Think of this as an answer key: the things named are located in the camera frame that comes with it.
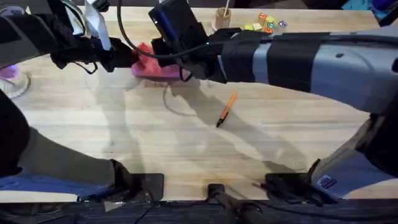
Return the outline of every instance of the pencil cup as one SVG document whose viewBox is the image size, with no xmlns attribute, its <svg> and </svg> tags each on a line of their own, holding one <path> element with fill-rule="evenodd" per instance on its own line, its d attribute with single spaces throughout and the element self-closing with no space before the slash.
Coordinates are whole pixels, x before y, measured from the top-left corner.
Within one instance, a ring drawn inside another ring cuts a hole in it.
<svg viewBox="0 0 398 224">
<path fill-rule="evenodd" d="M 215 20 L 215 29 L 221 29 L 221 28 L 229 28 L 229 25 L 231 23 L 231 10 L 227 9 L 226 15 L 224 16 L 225 13 L 225 8 L 219 8 L 216 11 L 216 20 Z"/>
</svg>

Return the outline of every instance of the wooden tabletop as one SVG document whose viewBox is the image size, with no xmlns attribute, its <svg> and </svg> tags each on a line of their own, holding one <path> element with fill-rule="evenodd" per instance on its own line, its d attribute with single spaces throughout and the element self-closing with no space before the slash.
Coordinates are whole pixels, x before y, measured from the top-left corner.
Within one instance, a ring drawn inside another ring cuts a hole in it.
<svg viewBox="0 0 398 224">
<path fill-rule="evenodd" d="M 149 7 L 122 10 L 134 43 L 159 37 Z M 210 34 L 215 9 L 193 11 Z M 284 20 L 290 32 L 378 27 L 370 11 L 284 9 L 233 9 L 232 26 L 254 22 L 260 12 Z M 116 9 L 105 18 L 110 36 L 121 38 Z M 266 194 L 253 184 L 266 173 L 306 172 L 368 117 L 333 100 L 261 84 L 192 80 L 168 85 L 134 78 L 128 69 L 87 75 L 73 64 L 59 70 L 49 56 L 19 68 L 32 77 L 32 86 L 15 102 L 33 127 L 87 155 L 117 159 L 132 173 L 165 174 L 165 200 L 204 199 L 209 183 L 225 184 L 233 195 L 264 199 Z M 216 129 L 234 92 L 233 110 Z M 397 182 L 390 181 L 349 198 L 392 198 L 396 190 Z"/>
</svg>

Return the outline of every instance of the colorful block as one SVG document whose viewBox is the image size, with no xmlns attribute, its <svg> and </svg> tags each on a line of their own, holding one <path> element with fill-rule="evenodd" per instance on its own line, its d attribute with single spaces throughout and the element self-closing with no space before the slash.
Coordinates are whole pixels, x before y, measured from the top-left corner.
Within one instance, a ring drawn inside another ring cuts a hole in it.
<svg viewBox="0 0 398 224">
<path fill-rule="evenodd" d="M 264 32 L 271 34 L 274 30 L 272 28 L 264 28 Z"/>
<path fill-rule="evenodd" d="M 275 25 L 273 22 L 268 22 L 267 27 L 273 29 L 273 28 L 275 28 Z"/>
<path fill-rule="evenodd" d="M 285 21 L 280 21 L 280 22 L 278 22 L 278 24 L 279 24 L 281 27 L 287 27 L 287 23 L 286 23 Z"/>
<path fill-rule="evenodd" d="M 258 22 L 254 23 L 253 30 L 255 30 L 255 31 L 262 30 L 262 26 L 260 25 L 260 23 L 258 23 Z"/>
<path fill-rule="evenodd" d="M 275 18 L 273 18 L 272 16 L 267 16 L 267 17 L 266 17 L 266 21 L 267 21 L 267 22 L 274 22 L 274 21 L 275 21 Z"/>
<path fill-rule="evenodd" d="M 244 25 L 243 27 L 244 30 L 253 30 L 253 26 L 248 24 L 248 25 Z"/>
<path fill-rule="evenodd" d="M 266 23 L 266 18 L 267 15 L 264 13 L 260 13 L 257 22 L 260 23 L 261 26 L 263 26 Z"/>
</svg>

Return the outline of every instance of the orange pen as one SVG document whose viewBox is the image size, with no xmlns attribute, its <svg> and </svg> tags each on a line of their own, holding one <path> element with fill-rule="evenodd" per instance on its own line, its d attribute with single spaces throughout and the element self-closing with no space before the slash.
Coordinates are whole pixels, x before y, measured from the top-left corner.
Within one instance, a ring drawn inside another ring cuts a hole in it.
<svg viewBox="0 0 398 224">
<path fill-rule="evenodd" d="M 231 98 L 229 99 L 228 104 L 225 106 L 225 109 L 223 110 L 223 112 L 222 112 L 222 114 L 221 114 L 221 116 L 220 116 L 220 118 L 219 118 L 219 120 L 217 122 L 217 125 L 216 125 L 217 128 L 219 128 L 221 126 L 221 124 L 224 122 L 225 118 L 228 116 L 229 110 L 231 109 L 232 104 L 234 103 L 236 97 L 237 97 L 237 94 L 234 93 L 231 96 Z"/>
</svg>

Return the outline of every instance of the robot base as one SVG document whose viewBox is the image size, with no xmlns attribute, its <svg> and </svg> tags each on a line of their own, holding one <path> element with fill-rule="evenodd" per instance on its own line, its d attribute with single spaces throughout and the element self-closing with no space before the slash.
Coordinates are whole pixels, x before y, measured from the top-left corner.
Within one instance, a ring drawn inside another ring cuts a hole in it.
<svg viewBox="0 0 398 224">
<path fill-rule="evenodd" d="M 311 186 L 308 173 L 266 174 L 266 182 L 261 184 L 261 188 L 267 191 L 270 200 L 283 200 L 291 204 L 312 203 L 318 207 L 337 203 Z"/>
</svg>

